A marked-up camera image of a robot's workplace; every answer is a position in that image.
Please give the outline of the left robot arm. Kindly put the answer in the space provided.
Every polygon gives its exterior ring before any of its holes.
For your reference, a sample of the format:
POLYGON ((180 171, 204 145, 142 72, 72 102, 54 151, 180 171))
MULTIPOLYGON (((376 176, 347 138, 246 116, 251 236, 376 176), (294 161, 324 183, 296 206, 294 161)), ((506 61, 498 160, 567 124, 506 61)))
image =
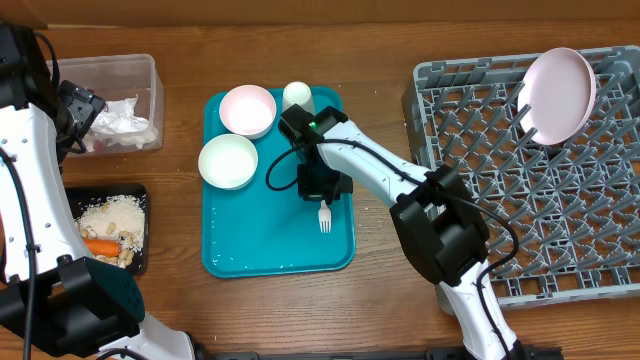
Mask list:
POLYGON ((77 229, 61 162, 104 101, 60 77, 51 43, 1 27, 1 324, 52 357, 203 359, 204 346, 144 307, 131 274, 94 258, 77 229))

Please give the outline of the white plastic fork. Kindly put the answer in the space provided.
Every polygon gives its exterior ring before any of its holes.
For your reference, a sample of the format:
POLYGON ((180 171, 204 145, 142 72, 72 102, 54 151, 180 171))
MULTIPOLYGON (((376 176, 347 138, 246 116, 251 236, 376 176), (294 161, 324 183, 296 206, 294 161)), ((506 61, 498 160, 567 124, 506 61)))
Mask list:
POLYGON ((322 233, 327 234, 331 232, 332 214, 325 200, 322 200, 320 203, 320 209, 318 211, 318 221, 320 231, 322 233))

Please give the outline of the rice and peanut pile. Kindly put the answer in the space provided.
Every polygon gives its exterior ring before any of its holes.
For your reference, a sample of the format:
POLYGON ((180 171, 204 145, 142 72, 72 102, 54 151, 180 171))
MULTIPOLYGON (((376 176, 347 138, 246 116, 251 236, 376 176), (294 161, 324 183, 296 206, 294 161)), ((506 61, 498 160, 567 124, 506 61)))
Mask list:
POLYGON ((80 236, 112 240, 120 244, 118 257, 93 255, 120 268, 133 268, 134 258, 141 255, 145 237, 143 203, 133 195, 108 196, 97 204, 84 205, 75 218, 80 236))

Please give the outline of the white round plate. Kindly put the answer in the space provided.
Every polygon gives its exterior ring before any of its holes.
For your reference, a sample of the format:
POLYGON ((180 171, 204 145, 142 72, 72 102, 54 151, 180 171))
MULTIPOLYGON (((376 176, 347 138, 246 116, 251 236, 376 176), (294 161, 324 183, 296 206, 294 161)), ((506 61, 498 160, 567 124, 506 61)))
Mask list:
POLYGON ((571 138, 586 124, 595 105, 596 78, 588 61, 577 51, 561 47, 540 55, 522 80, 517 107, 532 141, 556 145, 571 138))

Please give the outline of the orange carrot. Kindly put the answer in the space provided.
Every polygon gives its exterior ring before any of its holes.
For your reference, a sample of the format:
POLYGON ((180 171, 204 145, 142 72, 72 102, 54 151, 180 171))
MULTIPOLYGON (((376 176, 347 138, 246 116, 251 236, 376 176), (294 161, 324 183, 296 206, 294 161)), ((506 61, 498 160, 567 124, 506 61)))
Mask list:
POLYGON ((93 255, 118 257, 121 252, 120 244, 112 240, 84 238, 83 241, 93 255))

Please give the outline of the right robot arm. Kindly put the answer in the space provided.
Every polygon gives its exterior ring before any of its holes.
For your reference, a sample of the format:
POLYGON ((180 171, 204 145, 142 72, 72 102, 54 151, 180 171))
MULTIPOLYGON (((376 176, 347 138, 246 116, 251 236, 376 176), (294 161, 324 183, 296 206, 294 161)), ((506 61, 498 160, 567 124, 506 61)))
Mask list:
POLYGON ((396 156, 332 106, 313 115, 293 105, 278 129, 301 160, 293 183, 303 200, 331 204, 360 183, 388 206, 405 257, 458 319, 462 356, 525 358, 489 278, 504 262, 489 260, 486 220, 508 223, 472 200, 456 170, 431 170, 396 156))

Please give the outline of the small white tissue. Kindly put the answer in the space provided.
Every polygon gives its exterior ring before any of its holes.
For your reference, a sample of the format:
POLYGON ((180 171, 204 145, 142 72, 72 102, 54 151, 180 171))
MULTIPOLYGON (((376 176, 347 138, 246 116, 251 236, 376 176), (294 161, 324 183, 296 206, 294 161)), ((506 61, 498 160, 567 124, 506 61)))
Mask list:
POLYGON ((160 133, 149 122, 98 122, 94 123, 84 143, 90 152, 120 146, 134 150, 154 149, 162 145, 160 133))

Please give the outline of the pink bowl with peanuts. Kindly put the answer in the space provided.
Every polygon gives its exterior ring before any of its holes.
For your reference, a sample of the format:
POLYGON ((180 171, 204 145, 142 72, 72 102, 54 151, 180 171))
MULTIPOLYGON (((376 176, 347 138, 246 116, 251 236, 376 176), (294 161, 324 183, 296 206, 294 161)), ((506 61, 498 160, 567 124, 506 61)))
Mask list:
POLYGON ((241 85, 221 100, 219 116, 227 130, 248 139, 266 135, 275 120, 277 105, 273 95, 257 85, 241 85))

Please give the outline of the white bowl with rice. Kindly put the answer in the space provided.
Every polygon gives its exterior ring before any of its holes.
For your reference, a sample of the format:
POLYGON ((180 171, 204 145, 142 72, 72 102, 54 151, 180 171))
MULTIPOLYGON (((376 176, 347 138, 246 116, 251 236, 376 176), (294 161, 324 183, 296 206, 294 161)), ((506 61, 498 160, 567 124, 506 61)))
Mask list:
POLYGON ((223 190, 246 186, 258 167, 258 152, 247 138, 222 134, 209 140, 200 151, 198 170, 209 185, 223 190))

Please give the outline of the large white tissue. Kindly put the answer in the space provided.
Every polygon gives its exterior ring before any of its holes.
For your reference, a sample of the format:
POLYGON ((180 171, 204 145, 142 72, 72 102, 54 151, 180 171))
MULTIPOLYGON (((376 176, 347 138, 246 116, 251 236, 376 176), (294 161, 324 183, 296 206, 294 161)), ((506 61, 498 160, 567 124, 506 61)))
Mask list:
POLYGON ((98 115, 92 129, 103 134, 122 134, 143 131, 149 120, 135 115, 138 97, 107 101, 106 108, 98 115))

